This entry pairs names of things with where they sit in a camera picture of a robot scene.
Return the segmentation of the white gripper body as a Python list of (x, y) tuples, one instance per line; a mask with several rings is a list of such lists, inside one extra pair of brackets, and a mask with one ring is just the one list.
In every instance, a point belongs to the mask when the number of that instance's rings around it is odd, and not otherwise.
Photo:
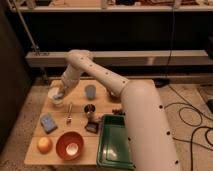
[(79, 82), (79, 74), (74, 71), (66, 70), (62, 74), (61, 81), (62, 81), (62, 86), (60, 88), (60, 91), (63, 94), (68, 94), (77, 86)]

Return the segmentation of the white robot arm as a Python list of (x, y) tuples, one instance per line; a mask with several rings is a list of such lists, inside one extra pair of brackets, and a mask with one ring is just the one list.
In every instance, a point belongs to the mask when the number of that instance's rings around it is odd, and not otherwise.
[(93, 62), (88, 50), (66, 56), (62, 91), (67, 96), (82, 73), (95, 78), (121, 100), (134, 171), (181, 171), (167, 116), (152, 80), (129, 80)]

